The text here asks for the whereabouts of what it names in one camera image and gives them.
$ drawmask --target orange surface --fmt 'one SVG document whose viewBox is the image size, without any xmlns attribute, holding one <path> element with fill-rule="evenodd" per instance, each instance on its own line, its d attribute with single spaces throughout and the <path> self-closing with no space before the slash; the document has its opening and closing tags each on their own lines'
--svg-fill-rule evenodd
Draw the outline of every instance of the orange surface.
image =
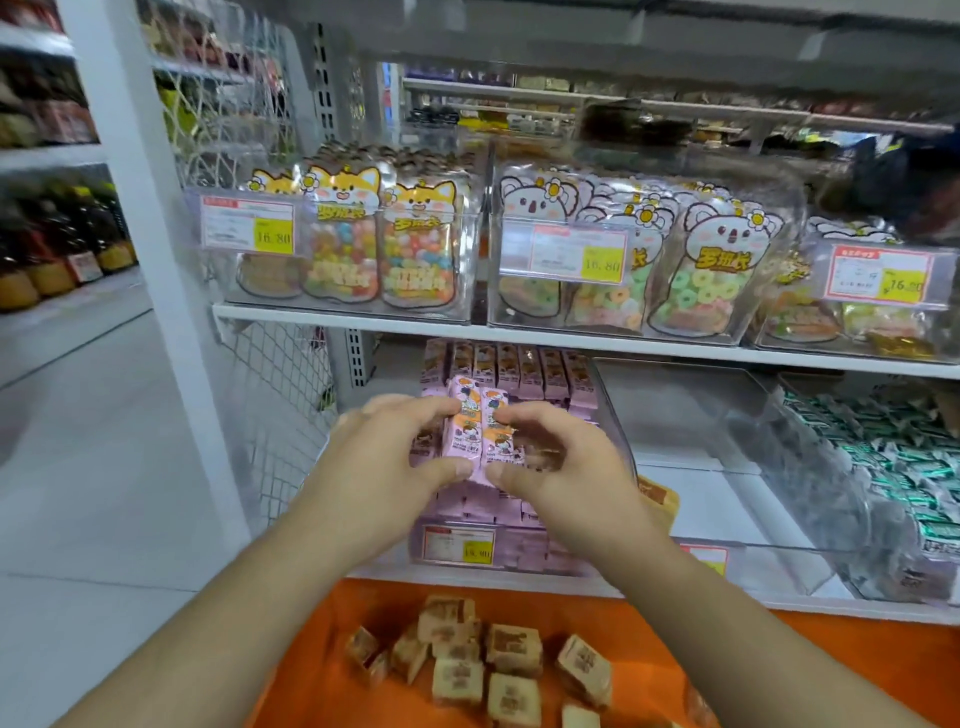
<svg viewBox="0 0 960 728">
<path fill-rule="evenodd" d="M 476 601 L 486 622 L 536 627 L 548 661 L 576 632 L 613 665 L 613 706 L 604 728 L 636 728 L 683 715 L 684 675 L 663 643 L 620 599 L 458 589 L 347 579 L 337 585 L 303 627 L 277 667 L 252 720 L 253 728 L 375 728 L 376 726 L 482 726 L 485 712 L 437 708 L 430 701 L 433 661 L 407 687 L 394 676 L 369 689 L 344 656 L 347 638 L 361 624 L 384 642 L 415 621 L 428 594 Z M 960 727 L 960 632 L 949 627 L 778 613 L 783 621 L 933 723 Z M 551 667 L 540 681 L 543 726 L 560 725 L 564 694 Z"/>
</svg>

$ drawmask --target person's left hand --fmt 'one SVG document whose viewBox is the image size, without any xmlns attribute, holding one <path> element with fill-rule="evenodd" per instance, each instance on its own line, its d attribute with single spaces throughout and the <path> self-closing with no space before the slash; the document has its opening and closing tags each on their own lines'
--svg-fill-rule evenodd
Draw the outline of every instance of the person's left hand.
<svg viewBox="0 0 960 728">
<path fill-rule="evenodd" d="M 303 481 L 289 517 L 322 529 L 349 571 L 403 539 L 428 500 L 470 476 L 466 458 L 438 457 L 411 468 L 418 433 L 460 411 L 449 397 L 374 397 L 337 420 L 330 441 Z"/>
</svg>

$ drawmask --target white floor tile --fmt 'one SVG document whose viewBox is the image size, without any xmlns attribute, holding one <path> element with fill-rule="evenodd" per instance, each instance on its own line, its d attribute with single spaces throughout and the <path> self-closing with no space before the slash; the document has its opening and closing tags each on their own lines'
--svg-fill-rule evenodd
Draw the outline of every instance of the white floor tile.
<svg viewBox="0 0 960 728">
<path fill-rule="evenodd" d="M 226 563 L 153 313 L 0 391 L 0 443 L 0 573 L 197 590 Z"/>
<path fill-rule="evenodd" d="M 0 575 L 0 726 L 49 726 L 191 596 Z"/>
</svg>

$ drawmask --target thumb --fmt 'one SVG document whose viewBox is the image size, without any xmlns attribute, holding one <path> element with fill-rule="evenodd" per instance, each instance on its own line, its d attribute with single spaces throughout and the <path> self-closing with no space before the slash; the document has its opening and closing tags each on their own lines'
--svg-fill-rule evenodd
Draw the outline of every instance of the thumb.
<svg viewBox="0 0 960 728">
<path fill-rule="evenodd" d="M 466 457 L 435 457 L 414 468 L 414 478 L 430 493 L 444 485 L 466 480 L 473 473 L 473 463 Z"/>
<path fill-rule="evenodd" d="M 546 473 L 538 473 L 519 465 L 509 463 L 490 463 L 487 466 L 487 479 L 505 493 L 534 503 L 540 494 L 540 486 Z"/>
</svg>

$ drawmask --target price tag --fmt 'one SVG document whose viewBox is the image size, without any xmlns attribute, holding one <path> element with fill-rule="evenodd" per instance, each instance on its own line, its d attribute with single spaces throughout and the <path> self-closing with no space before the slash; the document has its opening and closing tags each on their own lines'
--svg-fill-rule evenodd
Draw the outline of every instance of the price tag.
<svg viewBox="0 0 960 728">
<path fill-rule="evenodd" d="M 491 567 L 495 542 L 496 531 L 491 528 L 426 525 L 422 559 L 438 564 Z"/>
<path fill-rule="evenodd" d="M 552 280 L 618 285 L 627 231 L 504 220 L 500 272 Z"/>
<path fill-rule="evenodd" d="M 709 566 L 718 574 L 727 578 L 727 562 L 730 552 L 720 546 L 691 546 L 680 544 L 680 548 L 693 556 L 701 564 Z"/>
<path fill-rule="evenodd" d="M 293 203 L 204 195 L 200 210 L 201 242 L 207 248 L 294 254 Z"/>
<path fill-rule="evenodd" d="M 824 298 L 914 305 L 926 297 L 932 264 L 928 253 L 838 245 Z"/>
</svg>

